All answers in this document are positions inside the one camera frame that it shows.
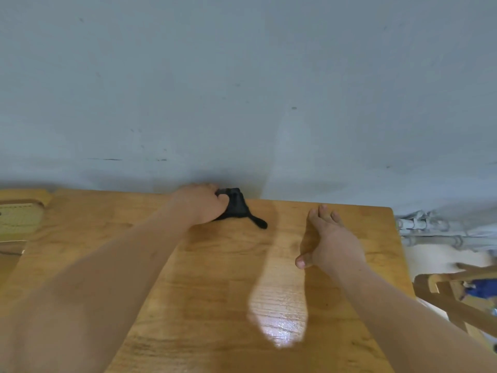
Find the wooden tabletop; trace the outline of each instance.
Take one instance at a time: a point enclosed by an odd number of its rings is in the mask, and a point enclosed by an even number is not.
[[[61,189],[0,304],[145,219],[166,195]],[[248,200],[249,219],[195,226],[163,269],[109,372],[390,372],[339,288],[295,257],[317,242],[313,203]],[[413,296],[391,209],[333,205],[370,266]]]

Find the painted wall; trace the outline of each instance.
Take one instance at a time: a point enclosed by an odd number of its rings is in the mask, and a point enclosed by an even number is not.
[[[488,204],[496,36],[497,0],[0,0],[0,184]]]

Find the black cloth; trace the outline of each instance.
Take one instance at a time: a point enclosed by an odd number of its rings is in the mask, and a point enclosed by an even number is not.
[[[226,194],[230,198],[230,202],[226,211],[214,221],[224,220],[225,218],[230,217],[248,217],[261,229],[267,229],[267,222],[250,213],[249,206],[245,203],[244,196],[239,188],[220,188],[216,191],[216,195],[220,194]]]

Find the forearm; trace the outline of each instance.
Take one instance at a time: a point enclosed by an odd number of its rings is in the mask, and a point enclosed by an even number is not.
[[[103,371],[188,227],[181,215],[152,216],[30,294],[3,320],[4,368]]]
[[[395,371],[438,373],[494,369],[497,359],[491,352],[388,284],[366,263],[337,264],[329,270]]]

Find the blue object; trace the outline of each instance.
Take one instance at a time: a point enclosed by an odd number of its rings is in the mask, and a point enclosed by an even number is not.
[[[466,294],[480,298],[497,296],[497,279],[478,279],[471,281],[474,288],[466,288]]]

